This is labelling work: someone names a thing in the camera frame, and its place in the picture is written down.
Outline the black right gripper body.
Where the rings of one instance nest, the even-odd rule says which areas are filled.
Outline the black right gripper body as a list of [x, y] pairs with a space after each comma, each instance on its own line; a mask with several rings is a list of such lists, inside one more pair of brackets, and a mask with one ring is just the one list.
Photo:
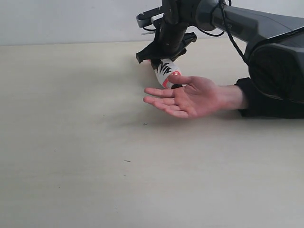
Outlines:
[[184, 54], [181, 47], [188, 23], [182, 18], [181, 0], [163, 0], [163, 19], [161, 19], [158, 37], [155, 39], [160, 54]]

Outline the person's open bare hand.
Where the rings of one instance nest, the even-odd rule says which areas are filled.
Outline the person's open bare hand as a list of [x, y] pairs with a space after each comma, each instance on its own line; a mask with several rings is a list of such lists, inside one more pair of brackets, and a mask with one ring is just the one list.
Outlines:
[[169, 82], [183, 84], [175, 89], [146, 88], [143, 98], [155, 108], [178, 118], [201, 118], [218, 111], [244, 110], [248, 101], [236, 85], [216, 85], [199, 76], [170, 76]]

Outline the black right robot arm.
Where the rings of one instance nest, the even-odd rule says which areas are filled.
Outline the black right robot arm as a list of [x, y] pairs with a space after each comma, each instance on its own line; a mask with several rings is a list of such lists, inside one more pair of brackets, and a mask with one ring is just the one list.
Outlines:
[[176, 60], [195, 42], [194, 26], [206, 34], [215, 29], [231, 42], [246, 42], [239, 55], [250, 78], [264, 95], [280, 100], [304, 101], [304, 20], [232, 6], [223, 0], [164, 0], [158, 8], [137, 17], [140, 28], [154, 25], [154, 40], [138, 52], [138, 62]]

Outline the forearm in black sleeve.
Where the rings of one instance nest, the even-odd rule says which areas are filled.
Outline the forearm in black sleeve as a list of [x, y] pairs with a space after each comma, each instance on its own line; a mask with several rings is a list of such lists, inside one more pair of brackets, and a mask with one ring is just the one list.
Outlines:
[[303, 119], [304, 105], [292, 101], [277, 100], [260, 93], [250, 78], [241, 78], [236, 81], [245, 98], [247, 107], [239, 109], [242, 117], [271, 117], [281, 119]]

